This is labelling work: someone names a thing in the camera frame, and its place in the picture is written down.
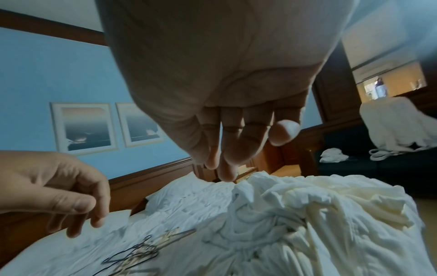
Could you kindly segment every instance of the floor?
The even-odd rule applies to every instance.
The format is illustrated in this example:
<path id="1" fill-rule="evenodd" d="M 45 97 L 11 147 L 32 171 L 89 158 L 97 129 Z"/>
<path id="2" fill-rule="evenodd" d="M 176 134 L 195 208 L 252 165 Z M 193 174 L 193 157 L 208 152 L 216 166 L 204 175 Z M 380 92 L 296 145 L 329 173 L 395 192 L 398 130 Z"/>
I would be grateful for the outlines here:
<path id="1" fill-rule="evenodd" d="M 284 166 L 272 173 L 273 176 L 300 176 L 299 165 Z M 423 232 L 425 244 L 428 247 L 428 253 L 434 267 L 437 265 L 437 200 L 432 199 L 415 199 L 419 215 L 426 225 Z"/>

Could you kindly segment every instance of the pillow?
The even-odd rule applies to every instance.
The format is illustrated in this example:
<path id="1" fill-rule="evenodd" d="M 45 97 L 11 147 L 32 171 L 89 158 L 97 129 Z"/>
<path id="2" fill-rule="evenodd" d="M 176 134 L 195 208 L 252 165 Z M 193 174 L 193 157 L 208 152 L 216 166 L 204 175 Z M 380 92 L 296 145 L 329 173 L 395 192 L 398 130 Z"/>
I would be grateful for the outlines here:
<path id="1" fill-rule="evenodd" d="M 158 210 L 167 211 L 175 204 L 178 204 L 181 199 L 195 194 L 211 184 L 198 179 L 193 172 L 190 172 L 186 176 L 173 180 L 159 191 L 147 196 L 146 199 L 149 202 L 146 205 L 146 210 L 150 213 Z"/>
<path id="2" fill-rule="evenodd" d="M 94 228 L 88 219 L 82 233 L 74 239 L 66 235 L 66 229 L 44 237 L 31 246 L 24 249 L 17 257 L 10 261 L 0 270 L 0 276 L 30 275 L 32 270 L 41 264 L 77 249 L 86 247 L 92 240 L 99 239 L 112 231 L 127 225 L 131 210 L 109 213 L 105 224 L 100 228 Z"/>

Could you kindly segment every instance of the sofa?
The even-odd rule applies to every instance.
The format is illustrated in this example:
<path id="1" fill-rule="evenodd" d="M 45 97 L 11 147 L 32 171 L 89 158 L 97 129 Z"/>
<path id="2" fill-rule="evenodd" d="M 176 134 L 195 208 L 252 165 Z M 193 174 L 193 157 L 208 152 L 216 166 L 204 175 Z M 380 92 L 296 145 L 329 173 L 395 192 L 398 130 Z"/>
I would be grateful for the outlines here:
<path id="1" fill-rule="evenodd" d="M 428 115 L 437 118 L 437 112 Z M 320 155 L 329 148 L 341 149 L 349 160 L 320 163 Z M 437 148 L 371 161 L 369 150 L 375 148 L 366 126 L 361 124 L 325 134 L 324 145 L 310 154 L 320 176 L 363 175 L 403 186 L 409 194 L 437 195 Z"/>

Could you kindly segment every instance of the seascape picture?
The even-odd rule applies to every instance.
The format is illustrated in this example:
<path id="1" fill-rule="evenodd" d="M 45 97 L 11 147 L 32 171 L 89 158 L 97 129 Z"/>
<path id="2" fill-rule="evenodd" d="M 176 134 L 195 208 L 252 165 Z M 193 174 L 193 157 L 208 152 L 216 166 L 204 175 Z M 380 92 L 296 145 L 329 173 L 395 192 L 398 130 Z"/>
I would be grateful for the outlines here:
<path id="1" fill-rule="evenodd" d="M 108 104 L 52 104 L 60 152 L 89 154 L 117 148 Z"/>
<path id="2" fill-rule="evenodd" d="M 135 104 L 117 103 L 126 147 L 162 142 L 163 131 Z"/>

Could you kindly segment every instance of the sofa armrest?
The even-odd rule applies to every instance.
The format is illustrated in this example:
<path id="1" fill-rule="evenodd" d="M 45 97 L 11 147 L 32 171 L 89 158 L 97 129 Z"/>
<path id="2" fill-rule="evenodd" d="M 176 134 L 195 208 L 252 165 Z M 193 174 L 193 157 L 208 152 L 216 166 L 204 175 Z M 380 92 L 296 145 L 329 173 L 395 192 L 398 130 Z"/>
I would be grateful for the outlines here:
<path id="1" fill-rule="evenodd" d="M 319 160 L 323 152 L 323 145 L 317 145 L 305 149 L 300 154 L 300 170 L 302 176 L 318 176 Z"/>

